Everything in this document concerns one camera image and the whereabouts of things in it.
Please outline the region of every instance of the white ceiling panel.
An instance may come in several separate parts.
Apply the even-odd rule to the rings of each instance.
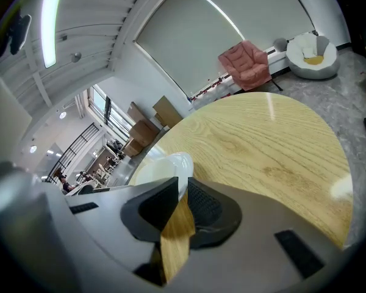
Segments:
[[[22,106],[31,114],[45,107],[32,73],[37,72],[48,96],[97,71],[107,69],[119,31],[137,0],[60,0],[56,18],[56,60],[45,68],[40,40],[42,0],[27,0],[21,14],[30,14],[28,52],[0,58],[0,75]],[[72,63],[71,54],[81,52]]]

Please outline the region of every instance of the white plate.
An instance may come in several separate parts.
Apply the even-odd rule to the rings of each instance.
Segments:
[[[180,201],[187,190],[188,177],[192,177],[193,173],[194,163],[191,156],[186,152],[178,152],[145,165],[139,171],[135,184],[150,183],[151,181],[176,176],[179,178]]]

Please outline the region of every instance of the wood grain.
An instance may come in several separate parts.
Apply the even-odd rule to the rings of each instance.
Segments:
[[[272,93],[244,93],[191,114],[163,136],[138,167],[185,151],[194,177],[266,195],[322,230],[341,247],[352,213],[347,159],[331,128],[307,106]],[[163,230],[167,280],[188,258],[195,232],[187,195]]]

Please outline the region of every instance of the window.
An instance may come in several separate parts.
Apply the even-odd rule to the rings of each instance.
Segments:
[[[132,123],[122,110],[110,100],[98,85],[88,89],[90,109],[124,141],[130,138],[129,131]]]

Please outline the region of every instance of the gray floor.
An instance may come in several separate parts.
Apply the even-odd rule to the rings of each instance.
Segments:
[[[271,82],[257,88],[296,99],[316,111],[336,133],[343,146],[353,179],[353,219],[347,245],[359,241],[366,233],[366,59],[341,50],[338,75],[325,81],[301,79],[291,72],[274,79],[284,89],[280,92]]]
[[[138,165],[140,165],[141,161],[148,154],[149,150],[156,144],[157,141],[160,140],[162,136],[166,134],[166,131],[162,129],[153,142],[148,145],[142,152],[133,158],[129,156],[125,156],[124,159],[118,164],[117,167],[111,173],[111,176],[116,178],[115,182],[111,185],[112,187],[124,186],[129,183],[132,175],[137,169]]]

